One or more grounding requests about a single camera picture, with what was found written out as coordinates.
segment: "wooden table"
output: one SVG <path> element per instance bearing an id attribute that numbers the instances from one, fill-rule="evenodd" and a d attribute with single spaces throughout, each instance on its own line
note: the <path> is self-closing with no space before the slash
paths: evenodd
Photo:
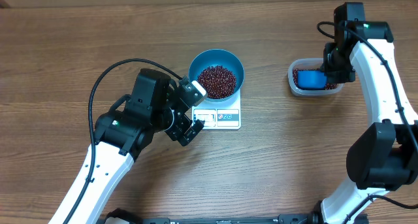
<path id="1" fill-rule="evenodd" d="M 204 131 L 187 147 L 164 134 L 112 194 L 104 214 L 253 217 L 309 212 L 346 177 L 348 148 L 367 128 L 359 81 L 332 97 L 296 98 L 287 69 L 321 57 L 316 30 L 342 2 L 121 6 L 0 10 L 0 223 L 46 223 L 80 170 L 89 145 L 87 101 L 109 65 L 143 57 L 186 75 L 207 49 L 236 54 L 246 70 L 242 128 Z M 365 3 L 387 21 L 396 62 L 418 110 L 418 3 Z M 142 64 L 100 84 L 93 118 L 130 93 Z M 412 204 L 416 185 L 389 197 Z M 416 223 L 418 212 L 383 201 L 372 223 Z"/>

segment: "white scale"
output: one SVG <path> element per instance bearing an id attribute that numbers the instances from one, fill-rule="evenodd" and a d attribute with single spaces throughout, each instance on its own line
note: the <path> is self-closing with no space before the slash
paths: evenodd
<path id="1" fill-rule="evenodd" d="M 241 128 L 241 89 L 225 101 L 204 100 L 199 106 L 193 106 L 191 117 L 193 123 L 204 120 L 203 129 Z"/>

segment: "black cable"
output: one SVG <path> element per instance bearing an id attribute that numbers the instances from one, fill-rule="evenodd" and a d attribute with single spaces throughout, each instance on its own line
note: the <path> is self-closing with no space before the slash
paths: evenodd
<path id="1" fill-rule="evenodd" d="M 328 22 L 319 22 L 319 23 L 316 25 L 316 29 L 318 29 L 318 31 L 319 31 L 322 35 L 324 35 L 324 36 L 326 36 L 326 37 L 329 37 L 329 38 L 332 38 L 332 39 L 335 39 L 334 35 L 330 35 L 330 34 L 328 34 L 327 32 L 323 31 L 323 30 L 321 29 L 321 25 L 330 25 L 330 24 L 328 24 Z"/>
<path id="2" fill-rule="evenodd" d="M 361 37 L 360 35 L 358 35 L 356 32 L 348 29 L 347 27 L 343 26 L 343 25 L 336 25 L 334 22 L 319 22 L 317 27 L 318 30 L 320 30 L 320 26 L 321 25 L 333 25 L 334 27 L 337 27 L 337 29 L 343 29 L 345 31 L 347 31 L 348 33 L 350 33 L 351 35 L 355 36 L 356 38 L 358 38 L 361 42 L 363 42 L 367 47 L 369 47 L 369 49 L 371 49 L 371 51 L 373 51 L 373 53 L 375 53 L 375 55 L 377 55 L 377 57 L 380 59 L 381 64 L 385 66 L 387 74 L 389 75 L 389 79 L 391 80 L 391 84 L 392 84 L 392 88 L 393 88 L 393 94 L 394 94 L 394 98 L 396 101 L 396 105 L 398 107 L 398 113 L 400 115 L 400 119 L 402 120 L 402 123 L 404 123 L 404 125 L 406 126 L 406 130 L 408 131 L 408 134 L 410 136 L 411 139 L 411 143 L 414 145 L 415 147 L 415 151 L 418 153 L 418 143 L 417 140 L 415 139 L 413 133 L 412 133 L 412 129 L 411 126 L 409 125 L 406 117 L 405 117 L 405 113 L 404 113 L 404 108 L 402 107 L 401 103 L 400 103 L 400 97 L 399 97 L 399 92 L 398 92 L 398 88 L 396 86 L 396 82 L 394 80 L 394 76 L 392 73 L 391 68 L 389 67 L 389 64 L 387 63 L 387 61 L 383 58 L 383 56 L 363 37 Z"/>
<path id="3" fill-rule="evenodd" d="M 387 202 L 390 202 L 391 204 L 394 204 L 396 206 L 399 206 L 401 208 L 406 208 L 406 209 L 410 209 L 410 210 L 414 210 L 414 209 L 418 209 L 418 204 L 415 205 L 407 205 L 407 204 L 402 204 L 401 202 L 398 202 L 396 200 L 384 197 L 383 195 L 369 195 L 367 198 L 365 198 L 353 211 L 351 211 L 347 217 L 344 219 L 343 224 L 347 224 L 348 221 L 351 220 L 351 218 L 354 216 L 354 214 L 356 214 L 367 202 L 369 201 L 374 201 L 373 199 L 383 199 Z"/>
<path id="4" fill-rule="evenodd" d="M 68 213 L 67 218 L 65 218 L 63 224 L 67 224 L 70 221 L 72 215 L 75 213 L 78 205 L 80 204 L 80 202 L 81 202 L 81 200 L 82 200 L 82 198 L 84 196 L 84 193 L 87 190 L 87 186 L 90 183 L 91 176 L 93 175 L 93 170 L 94 170 L 94 165 L 95 165 L 95 159 L 96 159 L 96 147 L 95 147 L 95 145 L 97 145 L 97 143 L 96 143 L 96 141 L 94 139 L 93 116 L 91 114 L 91 111 L 92 111 L 91 109 L 93 108 L 93 98 L 94 98 L 94 94 L 96 92 L 97 86 L 99 85 L 100 81 L 106 76 L 106 74 L 109 73 L 113 68 L 115 68 L 117 66 L 120 66 L 120 65 L 123 65 L 125 63 L 134 62 L 134 61 L 142 62 L 142 63 L 148 63 L 148 64 L 151 64 L 151 65 L 154 65 L 156 67 L 159 67 L 159 68 L 163 69 L 164 71 L 167 71 L 168 73 L 170 73 L 171 75 L 173 75 L 177 79 L 179 79 L 179 80 L 182 79 L 178 74 L 176 74 L 172 70 L 170 70 L 170 69 L 168 69 L 168 68 L 166 68 L 166 67 L 164 67 L 164 66 L 162 66 L 162 65 L 160 65 L 158 63 L 155 63 L 155 62 L 150 61 L 150 60 L 147 60 L 147 59 L 142 59 L 142 58 L 131 58 L 131 59 L 126 59 L 126 60 L 123 60 L 123 61 L 119 61 L 119 62 L 111 65 L 105 71 L 103 71 L 103 73 L 98 77 L 98 79 L 96 80 L 96 83 L 94 83 L 93 89 L 91 90 L 90 98 L 89 98 L 89 106 L 88 106 L 88 121 L 89 121 L 89 131 L 90 131 L 90 141 L 91 141 L 91 162 L 90 162 L 90 169 L 89 169 L 89 173 L 88 173 L 87 178 L 86 178 L 86 182 L 85 182 L 85 184 L 84 184 L 84 186 L 83 186 L 80 194 L 78 195 L 78 198 L 77 198 L 76 202 L 74 203 L 74 206 L 71 208 L 71 211 Z"/>

